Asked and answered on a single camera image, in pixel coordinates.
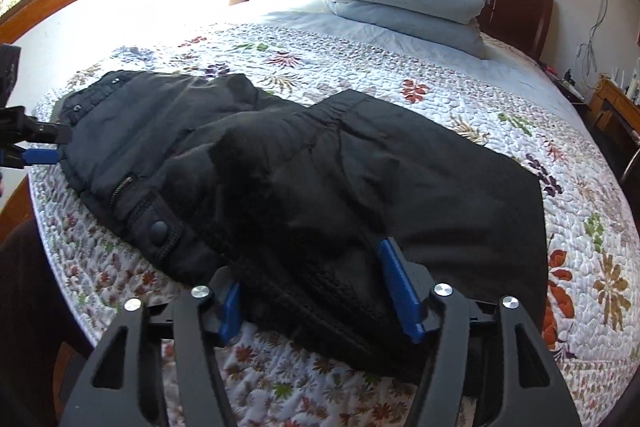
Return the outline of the floral quilted bedspread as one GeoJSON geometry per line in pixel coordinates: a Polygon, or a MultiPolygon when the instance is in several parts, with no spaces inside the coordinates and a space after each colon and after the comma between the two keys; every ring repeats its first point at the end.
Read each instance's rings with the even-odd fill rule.
{"type": "MultiPolygon", "coordinates": [[[[76,51],[74,77],[36,106],[104,72],[143,69],[215,78],[226,69],[310,105],[354,89],[406,106],[539,176],[548,245],[544,340],[583,426],[612,421],[639,368],[639,237],[626,197],[576,110],[524,54],[484,37],[485,60],[342,20],[321,3],[285,12],[234,6],[222,22],[115,37],[95,57],[76,51]]],[[[118,239],[58,166],[28,175],[43,247],[70,313],[97,343],[129,297],[163,303],[179,286],[118,239]]],[[[241,426],[400,426],[413,387],[350,371],[246,325],[218,353],[241,426]]]]}

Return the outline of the black cargo pants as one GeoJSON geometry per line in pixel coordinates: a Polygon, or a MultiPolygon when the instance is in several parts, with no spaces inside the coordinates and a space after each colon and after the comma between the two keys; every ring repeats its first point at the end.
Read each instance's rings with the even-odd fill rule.
{"type": "Polygon", "coordinates": [[[410,109],[347,90],[311,106],[241,74],[109,72],[58,121],[90,211],[186,285],[229,267],[243,317],[353,369],[417,381],[378,259],[405,257],[466,297],[512,295],[544,321],[538,179],[410,109]]]}

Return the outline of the dark wooden headboard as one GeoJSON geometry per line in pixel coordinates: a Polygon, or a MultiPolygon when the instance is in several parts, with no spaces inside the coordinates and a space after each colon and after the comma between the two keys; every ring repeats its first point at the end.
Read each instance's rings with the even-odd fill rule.
{"type": "Polygon", "coordinates": [[[553,0],[490,0],[473,20],[481,36],[494,37],[537,58],[546,42],[552,5],[553,0]]]}

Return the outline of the wooden desk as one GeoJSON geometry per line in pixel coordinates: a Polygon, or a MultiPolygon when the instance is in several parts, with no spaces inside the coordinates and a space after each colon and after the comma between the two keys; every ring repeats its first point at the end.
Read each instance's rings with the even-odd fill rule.
{"type": "Polygon", "coordinates": [[[601,75],[597,81],[588,108],[589,131],[600,131],[631,154],[639,150],[639,106],[607,75],[601,75]]]}

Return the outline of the light blue pillow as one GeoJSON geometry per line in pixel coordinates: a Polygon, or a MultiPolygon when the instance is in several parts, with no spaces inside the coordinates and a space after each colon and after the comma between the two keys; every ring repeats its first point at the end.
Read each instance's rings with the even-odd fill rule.
{"type": "Polygon", "coordinates": [[[356,0],[324,0],[324,2],[336,16],[449,46],[481,60],[486,57],[480,26],[476,20],[462,24],[386,4],[356,0]]]}

